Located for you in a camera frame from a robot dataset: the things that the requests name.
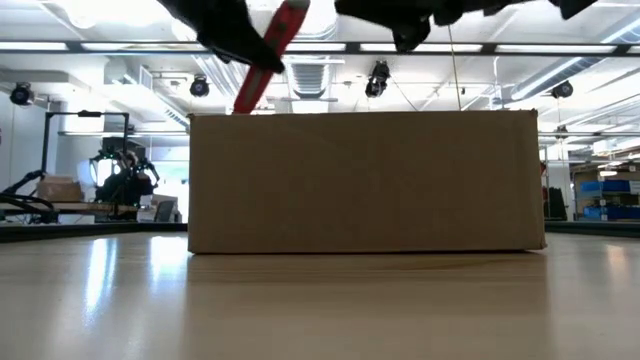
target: brown cardboard box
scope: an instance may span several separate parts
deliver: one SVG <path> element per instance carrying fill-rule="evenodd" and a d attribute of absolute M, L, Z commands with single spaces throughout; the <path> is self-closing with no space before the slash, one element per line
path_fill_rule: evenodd
<path fill-rule="evenodd" d="M 189 250 L 542 249 L 536 115 L 197 116 Z"/>
<path fill-rule="evenodd" d="M 81 202 L 84 194 L 80 184 L 70 177 L 47 175 L 36 185 L 39 198 L 50 202 Z"/>

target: ceiling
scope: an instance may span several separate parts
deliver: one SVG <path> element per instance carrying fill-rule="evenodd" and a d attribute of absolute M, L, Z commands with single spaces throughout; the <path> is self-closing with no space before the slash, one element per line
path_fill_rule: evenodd
<path fill-rule="evenodd" d="M 331 4 L 331 1 L 313 0 L 312 4 L 318 5 L 311 9 L 313 15 L 309 15 L 308 19 L 325 19 L 330 16 L 320 12 L 328 11 L 327 4 Z M 125 0 L 3 0 L 0 1 L 0 41 L 182 40 L 176 36 L 171 17 L 155 0 L 137 0 L 133 2 L 136 4 L 135 8 L 131 8 L 131 3 Z M 249 0 L 248 3 L 254 26 L 259 31 L 264 31 L 279 1 Z M 93 18 L 85 16 L 79 17 L 80 20 L 72 19 L 67 11 L 70 7 L 68 4 L 79 7 L 76 12 L 92 9 L 93 12 L 89 14 Z M 511 6 L 492 17 L 483 17 L 481 13 L 467 14 L 451 27 L 451 39 L 456 42 L 598 43 L 607 32 L 615 29 L 616 24 L 634 18 L 640 18 L 640 0 L 600 0 L 569 21 L 562 21 L 559 11 L 548 1 L 534 1 Z M 354 18 L 339 17 L 332 40 L 390 42 L 392 38 L 390 32 L 382 27 Z M 428 38 L 431 42 L 449 40 L 448 29 L 435 26 Z M 321 102 L 292 102 L 291 98 L 295 98 L 291 88 L 292 74 L 286 72 L 273 78 L 262 106 L 276 112 L 437 111 L 458 110 L 460 107 L 488 109 L 496 107 L 490 105 L 489 101 L 498 94 L 496 86 L 509 88 L 542 74 L 554 64 L 566 61 L 553 57 L 503 56 L 496 60 L 494 57 L 457 56 L 454 69 L 454 61 L 449 56 L 349 55 L 333 58 L 341 63 L 326 68 L 328 86 Z M 364 95 L 367 76 L 375 61 L 382 59 L 388 61 L 392 79 L 381 97 L 367 98 Z M 105 64 L 110 60 L 112 58 L 98 55 L 0 54 L 0 69 L 66 72 L 87 84 L 92 95 L 109 102 L 114 99 L 109 97 L 109 92 L 101 89 L 105 80 Z M 188 86 L 193 76 L 203 72 L 192 56 L 136 56 L 128 57 L 126 61 L 132 68 L 144 65 L 155 78 L 154 93 L 183 114 L 225 112 L 232 100 L 224 95 L 224 86 L 216 83 L 215 79 L 209 79 L 209 96 L 194 98 L 189 94 Z M 634 58 L 606 59 L 570 78 L 574 94 L 569 98 L 558 101 L 542 93 L 524 101 L 509 103 L 506 107 L 538 109 L 541 130 L 553 130 L 563 122 L 572 125 L 581 116 L 598 115 L 607 105 L 638 94 L 640 77 L 634 71 L 639 67 L 640 62 Z M 236 71 L 235 75 L 242 75 L 244 71 L 241 66 L 233 69 Z M 60 100 L 71 101 L 68 96 L 65 95 Z M 636 101 L 631 99 L 620 109 L 613 109 L 578 126 L 572 125 L 574 127 L 570 130 L 583 130 L 585 128 L 579 126 L 584 125 L 604 127 L 620 122 L 635 126 L 639 122 L 634 119 L 640 116 L 640 102 L 635 106 Z M 126 100 L 117 99 L 117 104 L 129 108 Z M 153 111 L 144 109 L 136 109 L 135 112 L 140 118 L 156 116 Z M 157 121 L 148 122 L 155 124 L 154 130 L 162 130 Z M 634 130 L 636 127 L 627 126 L 627 129 Z M 166 143 L 175 145 L 177 141 Z"/>

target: robotic arm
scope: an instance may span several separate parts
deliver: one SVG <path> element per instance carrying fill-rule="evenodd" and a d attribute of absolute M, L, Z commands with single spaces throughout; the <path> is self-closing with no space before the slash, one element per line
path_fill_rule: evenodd
<path fill-rule="evenodd" d="M 276 73 L 284 65 L 251 25 L 244 0 L 158 0 L 197 33 L 197 40 L 222 61 L 231 60 Z M 414 50 L 429 35 L 429 18 L 438 26 L 456 23 L 464 13 L 495 15 L 505 7 L 532 0 L 336 0 L 338 14 L 353 16 L 392 31 L 396 50 Z M 597 0 L 549 0 L 570 19 Z"/>

